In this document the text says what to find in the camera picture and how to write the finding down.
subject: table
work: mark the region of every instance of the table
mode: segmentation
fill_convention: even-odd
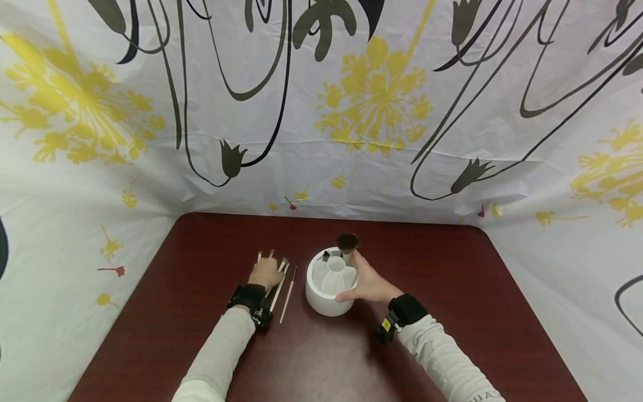
[[[257,251],[299,266],[283,324],[257,333],[228,402],[444,401],[412,356],[374,330],[385,306],[315,313],[305,268],[356,233],[382,276],[415,295],[508,401],[586,401],[484,234],[468,226],[192,213],[174,225],[70,402],[170,401]]]

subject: fabric backdrop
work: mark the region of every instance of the fabric backdrop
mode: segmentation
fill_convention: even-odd
[[[482,227],[588,399],[643,400],[643,1],[0,10],[1,401],[65,401],[194,210]]]

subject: black wrist strap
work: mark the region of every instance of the black wrist strap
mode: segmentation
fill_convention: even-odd
[[[429,313],[424,306],[411,295],[396,297],[388,304],[388,314],[377,327],[376,338],[383,345],[393,341],[395,331],[401,331],[407,325],[414,324]]]
[[[258,284],[237,286],[227,304],[227,308],[242,305],[250,310],[250,317],[258,328],[268,328],[272,313],[266,308],[266,288]]]

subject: sleeve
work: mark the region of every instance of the sleeve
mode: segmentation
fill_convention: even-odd
[[[247,311],[227,310],[192,362],[172,402],[223,402],[255,324]]]
[[[399,339],[449,402],[506,402],[431,315],[403,327]]]

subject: hand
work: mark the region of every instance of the hand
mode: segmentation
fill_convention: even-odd
[[[335,297],[335,300],[346,302],[362,298],[369,302],[389,303],[392,299],[404,294],[389,281],[379,276],[359,251],[353,251],[353,259],[355,260],[355,269],[358,272],[358,285],[354,289],[340,293]]]
[[[277,272],[277,260],[274,258],[262,258],[252,268],[248,284],[258,284],[269,291],[273,286],[281,282],[283,272]]]

